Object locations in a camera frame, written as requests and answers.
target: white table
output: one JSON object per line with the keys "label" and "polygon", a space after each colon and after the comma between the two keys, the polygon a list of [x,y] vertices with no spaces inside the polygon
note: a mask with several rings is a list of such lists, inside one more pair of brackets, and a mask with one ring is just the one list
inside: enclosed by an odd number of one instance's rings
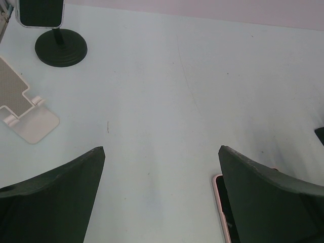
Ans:
{"label": "white table", "polygon": [[1,43],[61,124],[37,145],[0,125],[0,187],[103,145],[86,243],[221,242],[222,144],[324,185],[323,32],[73,5],[63,27],[88,43],[73,67],[41,63],[44,30],[14,18]]}

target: phone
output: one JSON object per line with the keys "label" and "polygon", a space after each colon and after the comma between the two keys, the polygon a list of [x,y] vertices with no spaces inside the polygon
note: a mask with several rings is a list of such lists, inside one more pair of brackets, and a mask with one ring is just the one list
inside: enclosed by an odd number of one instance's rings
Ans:
{"label": "phone", "polygon": [[62,25],[64,0],[16,0],[16,19],[24,27],[58,28]]}
{"label": "phone", "polygon": [[223,175],[213,177],[213,188],[219,216],[221,218],[225,242],[240,243]]}

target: black screen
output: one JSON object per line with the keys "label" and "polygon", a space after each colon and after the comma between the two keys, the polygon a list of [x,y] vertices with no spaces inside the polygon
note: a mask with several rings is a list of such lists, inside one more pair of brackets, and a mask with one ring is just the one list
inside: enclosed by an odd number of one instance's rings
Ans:
{"label": "black screen", "polygon": [[232,243],[240,243],[231,205],[229,204],[229,199],[228,199],[223,176],[219,176],[216,178],[216,184],[217,184],[219,198],[221,200],[223,213],[225,215],[227,228],[228,228],[231,241]]}
{"label": "black screen", "polygon": [[58,27],[64,0],[19,0],[20,22],[25,26]]}

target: pink background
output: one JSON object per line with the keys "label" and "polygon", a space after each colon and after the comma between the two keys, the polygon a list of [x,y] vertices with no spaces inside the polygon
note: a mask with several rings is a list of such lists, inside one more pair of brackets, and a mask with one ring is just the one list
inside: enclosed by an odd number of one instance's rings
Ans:
{"label": "pink background", "polygon": [[324,0],[67,0],[67,3],[324,30]]}

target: black round base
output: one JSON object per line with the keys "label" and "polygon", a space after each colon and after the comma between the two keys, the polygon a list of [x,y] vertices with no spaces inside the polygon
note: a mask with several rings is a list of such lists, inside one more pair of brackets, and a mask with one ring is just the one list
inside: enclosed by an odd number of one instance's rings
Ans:
{"label": "black round base", "polygon": [[83,60],[88,48],[85,39],[69,29],[60,29],[64,43],[59,45],[52,30],[42,34],[36,41],[35,51],[39,59],[53,67],[69,67]]}

